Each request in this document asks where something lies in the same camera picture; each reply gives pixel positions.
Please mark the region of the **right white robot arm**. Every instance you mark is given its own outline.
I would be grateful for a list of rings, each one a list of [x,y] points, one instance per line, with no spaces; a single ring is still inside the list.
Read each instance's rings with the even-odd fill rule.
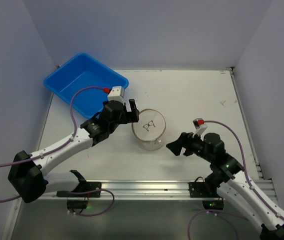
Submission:
[[[204,137],[183,132],[166,147],[176,156],[196,156],[210,163],[211,174],[203,182],[190,182],[190,196],[203,194],[230,202],[260,232],[262,240],[284,240],[284,210],[249,177],[244,167],[225,150],[216,133]]]

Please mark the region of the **round beige mesh laundry bag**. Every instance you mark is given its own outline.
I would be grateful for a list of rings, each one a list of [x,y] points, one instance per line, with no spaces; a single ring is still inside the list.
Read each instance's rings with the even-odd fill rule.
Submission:
[[[155,151],[163,146],[161,138],[166,130],[166,121],[159,111],[152,108],[142,110],[139,121],[132,123],[131,128],[140,148]]]

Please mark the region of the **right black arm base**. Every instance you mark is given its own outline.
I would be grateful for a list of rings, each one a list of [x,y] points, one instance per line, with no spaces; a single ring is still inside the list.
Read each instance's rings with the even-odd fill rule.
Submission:
[[[203,208],[206,210],[223,210],[224,199],[217,195],[216,188],[210,187],[204,178],[199,176],[194,181],[188,182],[189,195],[197,199],[215,199],[202,200]]]

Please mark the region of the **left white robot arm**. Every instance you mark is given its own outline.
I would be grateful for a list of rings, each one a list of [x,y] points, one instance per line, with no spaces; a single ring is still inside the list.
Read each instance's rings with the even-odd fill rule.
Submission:
[[[51,173],[51,170],[73,155],[108,139],[119,125],[138,122],[135,100],[130,99],[129,104],[130,111],[119,101],[105,101],[102,111],[82,123],[71,135],[30,154],[17,153],[8,180],[23,201],[31,203],[49,192],[58,192],[64,197],[85,196],[88,183],[78,171]]]

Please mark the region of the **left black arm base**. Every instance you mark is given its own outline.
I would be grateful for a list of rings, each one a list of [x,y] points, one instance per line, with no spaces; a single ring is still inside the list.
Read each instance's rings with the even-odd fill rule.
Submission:
[[[81,214],[84,209],[88,207],[89,197],[99,198],[100,192],[87,193],[93,190],[99,190],[102,187],[100,181],[87,181],[78,171],[71,170],[75,177],[77,177],[78,184],[74,190],[62,190],[56,193],[58,198],[83,198],[83,200],[67,200],[66,207],[72,213]]]

